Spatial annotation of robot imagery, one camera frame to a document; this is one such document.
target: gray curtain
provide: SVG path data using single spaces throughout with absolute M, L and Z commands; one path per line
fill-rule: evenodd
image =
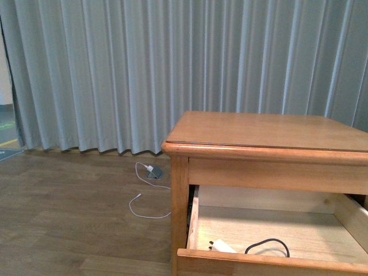
M 368 131 L 368 1 L 0 0 L 29 148 L 150 150 L 185 110 Z

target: white cable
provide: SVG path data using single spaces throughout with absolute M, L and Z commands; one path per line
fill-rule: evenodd
M 139 194 L 139 195 L 137 195 L 135 198 L 133 198 L 130 202 L 129 202 L 129 209 L 131 210 L 131 212 L 136 216 L 136 217 L 142 217 L 142 218 L 145 218 L 145 219 L 163 219 L 163 218 L 165 218 L 165 217 L 168 217 L 170 214 L 171 214 L 171 212 L 169 213 L 169 214 L 166 214 L 166 215 L 164 215 L 164 216 L 162 216 L 162 217 L 146 217 L 146 216 L 141 216 L 141 215 L 139 215 L 139 214 L 136 214 L 134 211 L 133 211 L 133 209 L 132 209 L 132 207 L 131 207 L 131 203 L 134 201 L 134 200 L 136 200 L 137 198 L 139 198 L 140 196 L 141 196 L 142 194 Z
M 149 183 L 148 181 L 146 181 L 146 180 L 144 180 L 143 178 L 141 178 L 139 175 L 138 175 L 138 169 L 137 169 L 137 165 L 138 164 L 141 164 L 141 165 L 143 165 L 148 171 L 152 171 L 152 166 L 147 166 L 147 165 L 145 165 L 145 164 L 143 164 L 143 163 L 140 163 L 140 162 L 137 162 L 136 163 L 136 175 L 137 175 L 137 177 L 140 179 L 140 180 L 142 180 L 143 182 L 145 182 L 145 183 L 147 183 L 147 184 L 149 184 L 149 185 L 151 185 L 152 187 L 158 187 L 158 188 L 165 188 L 165 189 L 169 189 L 169 190 L 171 190 L 169 187 L 166 187 L 166 186 L 160 186 L 160 185 L 153 185 L 153 184 L 151 184 L 151 183 Z M 129 209 L 131 210 L 131 212 L 136 216 L 136 217 L 142 217 L 142 218 L 144 218 L 144 219 L 163 219 L 163 218 L 165 218 L 165 217 L 168 217 L 170 214 L 171 214 L 171 212 L 170 213 L 168 213 L 168 214 L 166 214 L 166 215 L 164 215 L 164 216 L 162 216 L 162 217 L 146 217 L 146 216 L 141 216 L 141 215 L 139 215 L 139 214 L 136 214 L 134 211 L 133 211 L 133 209 L 132 209 L 132 206 L 131 206 L 131 204 L 132 204 L 132 202 L 134 201 L 134 200 L 136 200 L 137 198 L 139 198 L 140 196 L 141 196 L 142 194 L 139 194 L 139 195 L 137 195 L 135 198 L 133 198 L 132 200 L 130 200 L 130 202 L 129 202 Z

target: power plug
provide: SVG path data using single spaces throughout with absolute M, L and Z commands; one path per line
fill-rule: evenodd
M 236 253 L 236 251 L 234 249 L 232 249 L 230 246 L 228 246 L 222 240 L 216 240 L 215 242 L 210 241 L 209 243 L 211 244 L 209 249 L 211 249 L 212 251 Z

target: green tape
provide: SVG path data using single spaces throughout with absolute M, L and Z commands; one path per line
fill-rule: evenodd
M 0 124 L 0 131 L 3 131 L 8 128 L 14 128 L 16 126 L 16 122 L 3 122 Z

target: wooden nightstand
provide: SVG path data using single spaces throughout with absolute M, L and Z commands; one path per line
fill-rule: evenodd
M 368 194 L 368 133 L 319 116 L 186 112 L 162 149 L 172 275 L 368 273 L 368 212 L 344 195 Z M 244 254 L 264 237 L 291 258 L 276 244 Z M 217 238 L 239 253 L 209 250 Z

